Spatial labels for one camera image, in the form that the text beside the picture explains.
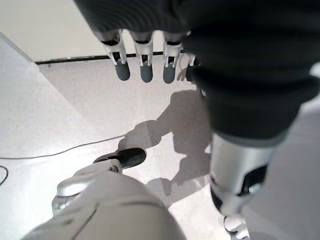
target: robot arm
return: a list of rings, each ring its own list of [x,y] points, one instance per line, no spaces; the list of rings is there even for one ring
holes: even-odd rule
[[[164,32],[163,78],[182,48],[187,78],[206,93],[212,127],[211,193],[226,216],[262,187],[276,147],[301,104],[319,92],[320,5],[284,0],[75,0],[121,80],[130,76],[120,31],[128,29],[141,78],[152,79],[152,32]]]

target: black foot sole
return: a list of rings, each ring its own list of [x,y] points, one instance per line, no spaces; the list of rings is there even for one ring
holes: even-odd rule
[[[119,60],[117,62],[117,65],[115,65],[114,67],[115,67],[116,74],[120,80],[126,81],[130,78],[130,70],[127,62],[125,64],[122,64],[121,61]]]
[[[146,160],[147,154],[142,148],[129,148],[102,155],[94,160],[93,163],[99,163],[109,159],[119,160],[123,169],[128,169],[142,164]]]

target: white wall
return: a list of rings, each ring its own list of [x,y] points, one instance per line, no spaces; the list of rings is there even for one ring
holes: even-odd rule
[[[72,0],[0,0],[0,32],[35,62],[106,55]],[[127,54],[135,53],[129,33],[123,38]],[[162,51],[162,34],[153,39]]]

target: black cable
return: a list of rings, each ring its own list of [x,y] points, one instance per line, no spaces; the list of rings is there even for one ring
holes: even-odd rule
[[[8,176],[9,176],[9,171],[8,171],[8,168],[6,168],[5,166],[1,166],[1,165],[0,165],[0,168],[5,170],[5,177],[4,177],[4,179],[0,182],[0,186],[1,186],[1,185],[5,182],[5,180],[7,180]]]
[[[27,160],[27,159],[39,159],[39,158],[53,157],[53,156],[56,156],[56,155],[59,155],[59,154],[64,154],[64,153],[66,153],[66,152],[68,152],[68,151],[70,151],[70,150],[73,150],[73,149],[77,149],[77,148],[84,147],[84,146],[88,146],[88,145],[92,145],[92,144],[100,144],[100,143],[107,142],[107,141],[110,141],[110,140],[113,140],[113,139],[122,138],[122,137],[124,137],[124,136],[125,136],[125,135],[115,136],[115,137],[103,139],[103,140],[100,140],[100,141],[93,141],[93,142],[88,142],[88,143],[80,144],[80,145],[73,146],[73,147],[71,147],[71,148],[68,148],[68,149],[66,149],[66,150],[59,151],[59,152],[53,153],[53,154],[40,155],[40,156],[28,156],[28,157],[6,157],[6,156],[0,156],[0,160]]]

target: silver metal joint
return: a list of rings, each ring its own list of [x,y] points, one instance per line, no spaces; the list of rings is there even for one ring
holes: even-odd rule
[[[95,35],[103,43],[103,46],[114,65],[117,65],[119,61],[121,61],[122,64],[127,62],[122,30],[116,30],[104,34],[95,33]]]
[[[154,52],[153,32],[130,32],[136,51],[136,56],[139,59],[140,66],[144,63],[148,66],[152,65],[152,57]]]
[[[175,68],[179,59],[179,55],[182,49],[182,44],[170,45],[166,42],[163,43],[163,58],[164,66],[167,68],[170,63]]]
[[[243,146],[214,134],[211,150],[212,199],[225,216],[240,213],[262,188],[275,146]]]

